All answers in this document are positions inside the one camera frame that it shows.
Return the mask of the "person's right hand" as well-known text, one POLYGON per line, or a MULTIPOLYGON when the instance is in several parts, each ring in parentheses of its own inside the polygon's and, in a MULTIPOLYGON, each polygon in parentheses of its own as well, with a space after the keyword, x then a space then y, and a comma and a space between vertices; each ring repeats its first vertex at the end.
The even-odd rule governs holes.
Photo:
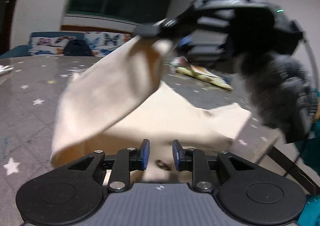
POLYGON ((287 143, 306 140, 317 111, 317 93, 304 66, 290 55, 241 56, 238 72, 263 125, 279 129, 287 143))

